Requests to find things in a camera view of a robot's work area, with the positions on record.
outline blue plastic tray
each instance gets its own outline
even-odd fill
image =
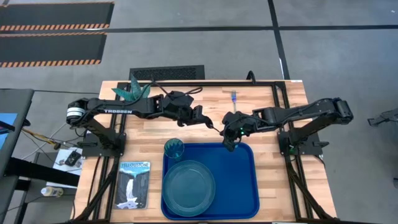
[[[202,214],[181,217],[170,211],[162,199],[162,212],[171,220],[225,220],[252,218],[260,207],[256,168],[251,148],[240,143],[229,152],[222,143],[185,144],[182,160],[198,161],[207,166],[216,181],[213,203]],[[163,157],[163,178],[174,165]]]

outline orange striped tape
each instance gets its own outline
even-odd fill
[[[0,6],[20,6],[20,5],[36,5],[36,4],[114,4],[114,1],[103,1],[103,2],[38,2],[38,3],[15,3],[15,4],[6,4]]]
[[[62,35],[107,35],[106,32],[77,32],[62,34],[0,34],[0,37],[53,37]]]
[[[65,24],[65,25],[14,25],[0,26],[0,31],[11,30],[65,30],[65,29],[104,29],[109,24]]]
[[[44,62],[0,62],[0,68],[21,68],[21,67],[39,67],[39,66],[65,66],[65,65],[98,65],[101,60],[59,60]]]

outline artificial plant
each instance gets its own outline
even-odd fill
[[[149,96],[149,92],[150,92],[149,85],[145,85],[141,89],[141,87],[139,86],[138,81],[134,77],[134,75],[131,76],[130,87],[131,87],[130,91],[121,90],[119,88],[113,88],[112,90],[120,97],[123,97],[124,100],[126,100],[126,101],[134,101],[134,100],[138,100],[140,97],[147,98]]]

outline gray floor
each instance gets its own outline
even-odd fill
[[[11,0],[17,2],[46,1]],[[275,8],[281,26],[398,24],[396,1],[275,0]],[[271,24],[266,0],[118,0],[111,21],[113,28]],[[398,189],[392,178],[398,177],[398,126],[386,123],[372,128],[366,118],[398,106],[398,30],[283,31],[281,35],[290,77],[304,81],[309,101],[339,96],[348,100],[354,113],[349,125],[320,132],[321,139],[331,143],[324,152],[338,216],[396,223]],[[272,31],[109,34],[100,65],[2,68],[0,88],[99,91],[103,80],[127,79],[129,68],[200,64],[205,65],[207,79],[241,79],[248,70],[257,79],[282,78]],[[51,134],[64,122],[67,104],[81,97],[36,93],[28,114],[31,129]],[[56,137],[71,139],[74,133],[64,128]],[[14,157],[34,148],[21,136]],[[14,195],[12,207],[19,197]],[[33,203],[24,223],[65,221],[71,207],[68,201]],[[14,215],[9,212],[5,223],[12,222]]]

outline waterfall photo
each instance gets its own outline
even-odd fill
[[[147,207],[150,162],[121,162],[114,208]]]

